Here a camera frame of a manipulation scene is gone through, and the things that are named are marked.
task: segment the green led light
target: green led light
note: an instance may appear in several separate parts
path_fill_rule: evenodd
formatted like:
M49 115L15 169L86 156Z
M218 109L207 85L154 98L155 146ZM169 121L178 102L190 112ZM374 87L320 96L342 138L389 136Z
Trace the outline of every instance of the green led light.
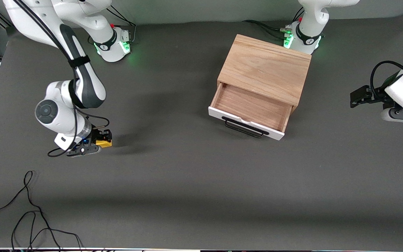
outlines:
M285 39L284 47L285 48L290 48L292 41L293 41L293 34L290 34L290 36Z
M100 51L99 51L99 48L97 47L96 43L94 43L94 47L96 47L97 54L99 54L99 55L100 55Z
M321 40L321 36L318 38L318 42L317 42L317 45L315 46L315 49L317 49L318 46L320 45L320 40Z
M125 54L130 53L130 45L129 42L119 41L119 44Z

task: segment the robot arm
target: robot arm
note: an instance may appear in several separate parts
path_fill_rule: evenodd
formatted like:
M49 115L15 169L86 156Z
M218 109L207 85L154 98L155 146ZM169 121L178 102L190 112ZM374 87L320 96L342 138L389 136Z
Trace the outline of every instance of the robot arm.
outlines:
M382 86L374 88L374 73L382 64L394 64L401 70L387 78ZM383 102L383 120L403 123L403 66L401 64L392 61L380 62L371 73L370 85L362 86L351 93L351 108L360 104L377 102Z
M356 5L360 0L298 0L304 7L302 21L294 21L286 26L294 30L292 41L285 43L286 48L312 54L318 47L321 32L329 21L326 8Z
M117 62L130 53L130 33L112 27L100 11L110 7L112 0L52 0L61 20L77 24L94 40L98 53L107 62Z
M76 151L79 151L80 155L99 152L97 140L109 142L111 145L109 131L98 131L87 118L76 112L76 106L82 109L99 107L105 100L106 92L74 31L63 24L51 0L3 2L13 24L22 34L32 40L59 48L73 67L74 80L49 84L45 98L35 109L37 120L58 133L55 143L67 151L68 156ZM85 146L84 151L81 151L83 148L76 149L80 146Z

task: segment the gray table surface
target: gray table surface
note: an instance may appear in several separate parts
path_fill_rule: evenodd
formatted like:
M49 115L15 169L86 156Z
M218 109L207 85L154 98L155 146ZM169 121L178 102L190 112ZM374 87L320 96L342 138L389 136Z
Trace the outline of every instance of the gray table surface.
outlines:
M376 63L403 63L403 16L328 23L281 141L232 131L207 112L235 35L272 41L259 27L139 26L133 54L116 63L77 33L107 88L90 111L110 118L114 147L46 156L55 134L34 108L72 73L57 49L13 35L0 67L0 206L33 169L34 202L86 247L403 251L403 123L383 121L381 104L349 107ZM376 83L395 71L381 67ZM0 247L29 209L23 195L0 213ZM21 246L29 225L19 227Z

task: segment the black strap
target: black strap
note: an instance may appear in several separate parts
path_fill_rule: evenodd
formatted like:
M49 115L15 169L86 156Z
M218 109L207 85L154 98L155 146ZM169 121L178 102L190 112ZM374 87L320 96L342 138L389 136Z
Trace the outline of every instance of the black strap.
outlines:
M117 33L115 30L113 30L113 35L112 38L110 38L109 41L105 42L105 43L97 43L96 41L94 42L94 44L96 44L96 46L98 48L100 48L102 51L108 51L110 50L110 48L112 47L112 45L114 45L114 43L116 43L117 41Z
M77 68L80 65L90 62L90 57L88 57L88 55L85 55L84 57L78 57L68 62L72 68Z
M321 34L316 35L315 37L309 37L307 35L304 35L304 33L301 32L299 29L299 24L296 26L296 35L298 35L298 38L300 38L305 45L312 45L315 41L318 40Z

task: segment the drawer handle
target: drawer handle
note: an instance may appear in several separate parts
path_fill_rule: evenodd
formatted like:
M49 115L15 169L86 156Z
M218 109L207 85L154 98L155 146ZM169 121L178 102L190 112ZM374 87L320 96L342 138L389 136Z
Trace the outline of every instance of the drawer handle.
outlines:
M230 128L235 131L242 132L243 134L247 134L252 137L261 138L263 135L269 134L267 131L263 131L262 129L255 128L250 125L246 125L240 121L236 121L231 118L222 117L222 119L225 120L226 128Z

